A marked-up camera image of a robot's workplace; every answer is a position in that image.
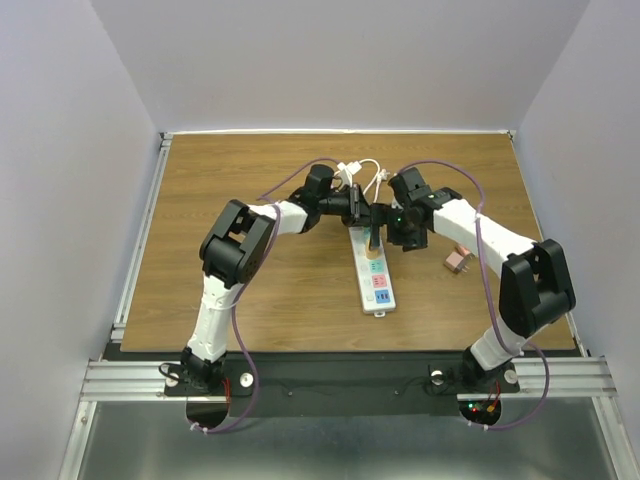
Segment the yellow charger plug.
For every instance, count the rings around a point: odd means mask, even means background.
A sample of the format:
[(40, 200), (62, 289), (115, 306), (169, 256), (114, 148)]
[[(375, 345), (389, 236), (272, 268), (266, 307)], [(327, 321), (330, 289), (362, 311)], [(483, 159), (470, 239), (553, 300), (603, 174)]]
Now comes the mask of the yellow charger plug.
[(365, 245), (365, 255), (369, 260), (378, 259), (383, 254), (383, 248), (380, 244), (374, 244), (369, 240)]

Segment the white power strip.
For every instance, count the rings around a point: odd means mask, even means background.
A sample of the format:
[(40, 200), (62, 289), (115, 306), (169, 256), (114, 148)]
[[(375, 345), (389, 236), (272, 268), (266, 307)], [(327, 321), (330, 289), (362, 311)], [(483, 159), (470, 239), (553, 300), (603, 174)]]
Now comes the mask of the white power strip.
[(365, 245), (369, 241), (369, 228), (350, 227), (349, 238), (353, 253), (362, 310), (367, 315), (382, 318), (396, 309), (391, 275), (383, 245), (380, 258), (369, 260)]

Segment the brown pink charger plug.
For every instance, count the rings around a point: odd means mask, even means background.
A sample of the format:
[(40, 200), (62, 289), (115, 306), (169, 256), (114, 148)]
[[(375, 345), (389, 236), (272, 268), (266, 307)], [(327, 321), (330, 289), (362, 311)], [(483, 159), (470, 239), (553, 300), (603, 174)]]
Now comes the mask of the brown pink charger plug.
[(471, 255), (462, 255), (457, 251), (450, 253), (444, 260), (444, 266), (454, 274), (466, 272)]

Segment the pink orange charger plug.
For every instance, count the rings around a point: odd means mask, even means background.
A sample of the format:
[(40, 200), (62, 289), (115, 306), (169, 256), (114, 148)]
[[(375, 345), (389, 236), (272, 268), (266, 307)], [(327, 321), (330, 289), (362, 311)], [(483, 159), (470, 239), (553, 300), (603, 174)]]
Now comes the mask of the pink orange charger plug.
[(474, 254), (467, 248), (457, 245), (455, 247), (455, 253), (460, 256), (461, 259), (469, 260), (474, 257)]

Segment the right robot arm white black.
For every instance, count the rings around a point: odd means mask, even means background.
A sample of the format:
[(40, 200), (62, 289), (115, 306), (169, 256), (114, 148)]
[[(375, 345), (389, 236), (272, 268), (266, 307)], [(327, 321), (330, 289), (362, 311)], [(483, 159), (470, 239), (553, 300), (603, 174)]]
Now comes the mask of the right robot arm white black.
[(400, 208), (372, 204), (373, 241), (382, 225), (387, 241), (404, 250), (424, 248), (426, 233), (432, 232), (478, 258), (491, 326), (463, 353), (460, 378), (472, 390), (491, 384), (498, 369), (576, 305), (566, 257), (558, 242), (536, 242), (516, 234), (481, 214), (451, 189), (429, 193)]

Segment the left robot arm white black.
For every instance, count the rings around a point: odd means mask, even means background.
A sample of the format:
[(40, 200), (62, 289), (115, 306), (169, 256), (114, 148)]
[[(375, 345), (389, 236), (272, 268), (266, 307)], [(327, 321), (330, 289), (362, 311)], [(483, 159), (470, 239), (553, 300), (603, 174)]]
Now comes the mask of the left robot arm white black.
[(230, 200), (199, 249), (203, 292), (194, 331), (181, 352), (182, 379), (199, 393), (210, 394), (224, 379), (227, 330), (242, 292), (284, 234), (302, 234), (324, 215), (338, 216), (347, 226), (365, 218), (366, 190), (354, 176), (367, 161), (329, 166), (311, 162), (304, 184), (288, 198), (261, 205)]

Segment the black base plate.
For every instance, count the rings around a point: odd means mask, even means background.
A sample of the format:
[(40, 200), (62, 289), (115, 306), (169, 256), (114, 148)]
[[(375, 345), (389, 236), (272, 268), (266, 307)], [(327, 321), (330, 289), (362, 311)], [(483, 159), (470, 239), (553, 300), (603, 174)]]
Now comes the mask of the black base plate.
[(456, 354), (231, 353), (221, 382), (205, 385), (176, 362), (107, 361), (93, 379), (118, 382), (119, 400), (182, 402), (192, 422), (218, 426), (249, 418), (431, 415), (500, 410), (519, 390), (506, 365), (480, 379), (462, 372)]

